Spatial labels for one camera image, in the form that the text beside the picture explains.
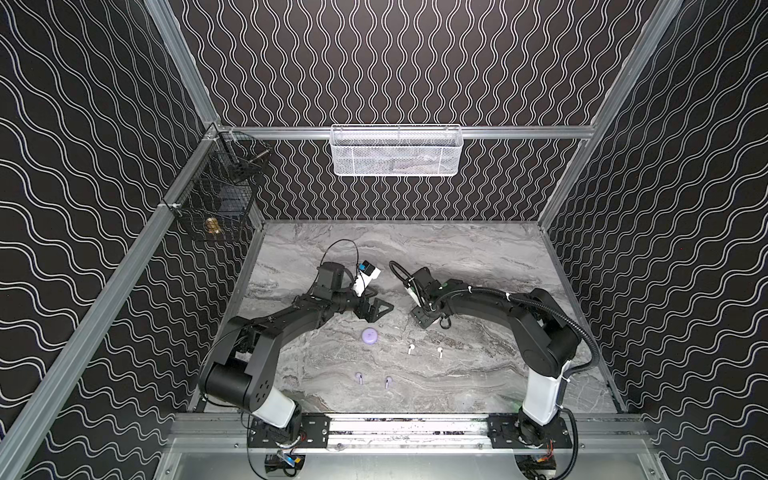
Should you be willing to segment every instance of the robotic arm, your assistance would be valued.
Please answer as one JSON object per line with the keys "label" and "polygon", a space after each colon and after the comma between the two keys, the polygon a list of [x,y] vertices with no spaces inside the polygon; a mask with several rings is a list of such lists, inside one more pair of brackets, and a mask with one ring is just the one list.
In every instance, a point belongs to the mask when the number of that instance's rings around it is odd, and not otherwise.
{"label": "robotic arm", "polygon": [[[547,443],[548,431],[559,419],[568,378],[597,362],[599,350],[592,337],[565,315],[546,290],[506,293],[456,279],[441,283],[426,267],[410,275],[396,262],[389,266],[418,303],[411,315],[422,328],[434,322],[450,328],[450,316],[460,314],[489,320],[512,331],[529,368],[528,389],[516,424],[519,438],[530,446]],[[582,340],[589,345],[592,360],[571,368]]]}
{"label": "robotic arm", "polygon": [[[291,306],[254,319],[232,317],[204,363],[200,391],[262,419],[273,427],[278,442],[294,441],[299,434],[300,408],[273,388],[280,347],[302,333],[319,329],[334,313],[352,310],[358,318],[374,323],[394,308],[378,298],[370,303],[376,293],[367,287],[381,270],[367,261],[357,268],[352,285],[342,287],[348,270],[340,263],[325,262],[318,267],[310,291],[298,296]],[[238,352],[251,353],[250,360],[237,358]]]}

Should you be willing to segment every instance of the mounting plate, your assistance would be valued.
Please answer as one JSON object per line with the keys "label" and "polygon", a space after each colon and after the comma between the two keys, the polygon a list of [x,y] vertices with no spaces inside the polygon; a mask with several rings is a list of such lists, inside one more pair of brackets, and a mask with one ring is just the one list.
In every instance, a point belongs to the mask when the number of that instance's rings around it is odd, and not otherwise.
{"label": "mounting plate", "polygon": [[[494,449],[525,449],[528,445],[519,440],[518,416],[515,413],[488,415],[488,437]],[[573,446],[565,419],[558,418],[549,425],[541,427],[543,433],[552,439],[556,449],[569,449]]]}
{"label": "mounting plate", "polygon": [[[266,436],[267,430],[256,427],[257,419],[251,423],[248,435],[248,448],[259,449],[275,446],[275,442]],[[300,431],[306,433],[306,439],[296,445],[297,449],[324,449],[328,447],[328,427],[331,419],[322,413],[302,413]]]}

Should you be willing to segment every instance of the gray marble surface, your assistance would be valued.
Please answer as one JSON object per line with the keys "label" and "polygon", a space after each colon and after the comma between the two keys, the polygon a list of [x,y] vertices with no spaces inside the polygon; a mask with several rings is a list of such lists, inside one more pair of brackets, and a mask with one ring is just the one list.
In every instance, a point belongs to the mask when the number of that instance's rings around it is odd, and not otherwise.
{"label": "gray marble surface", "polygon": [[[451,329],[421,329],[408,315],[415,304],[389,272],[390,260],[411,272],[428,266],[439,280],[459,278],[511,292],[539,286],[573,316],[533,224],[271,223],[266,228],[241,316],[275,312],[306,292],[323,252],[341,238],[357,242],[361,262],[382,269],[374,286],[395,305],[373,325],[379,332],[374,345],[360,339],[369,324],[350,312],[283,346],[275,386],[305,411],[514,412],[521,405],[527,369],[511,332],[465,316],[454,316]],[[326,256],[350,268],[355,259],[351,243],[337,244]],[[415,348],[409,354],[410,344]],[[582,343],[576,361],[588,358]],[[363,385],[356,372],[363,374]],[[389,389],[387,376],[394,380]],[[597,368],[574,376],[564,404],[575,412],[616,412]]]}

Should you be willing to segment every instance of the wall panel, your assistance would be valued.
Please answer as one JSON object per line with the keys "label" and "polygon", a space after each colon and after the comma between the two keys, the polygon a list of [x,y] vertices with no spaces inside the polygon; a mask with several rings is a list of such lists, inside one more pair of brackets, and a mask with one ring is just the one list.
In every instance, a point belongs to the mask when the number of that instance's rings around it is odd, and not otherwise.
{"label": "wall panel", "polygon": [[138,0],[0,0],[0,439],[204,131]]}
{"label": "wall panel", "polygon": [[768,2],[690,0],[550,235],[670,478],[768,475]]}
{"label": "wall panel", "polygon": [[152,478],[186,411],[253,231],[195,243],[174,225],[157,248],[24,478]]}
{"label": "wall panel", "polygon": [[589,124],[654,0],[172,0],[222,122]]}
{"label": "wall panel", "polygon": [[453,177],[338,177],[327,141],[280,141],[257,203],[278,220],[536,221],[577,144],[467,141]]}

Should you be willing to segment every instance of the black wire mesh basket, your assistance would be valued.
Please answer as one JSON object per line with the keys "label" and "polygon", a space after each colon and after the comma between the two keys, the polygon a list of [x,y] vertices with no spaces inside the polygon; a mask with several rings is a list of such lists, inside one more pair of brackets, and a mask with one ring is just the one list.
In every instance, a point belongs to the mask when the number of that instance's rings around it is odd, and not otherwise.
{"label": "black wire mesh basket", "polygon": [[187,185],[184,201],[171,208],[184,231],[198,242],[246,239],[247,216],[255,197],[252,181],[235,184],[229,168],[211,152]]}
{"label": "black wire mesh basket", "polygon": [[223,131],[219,137],[223,150],[211,155],[227,166],[227,174],[235,184],[261,175],[272,153],[266,142],[240,131]]}

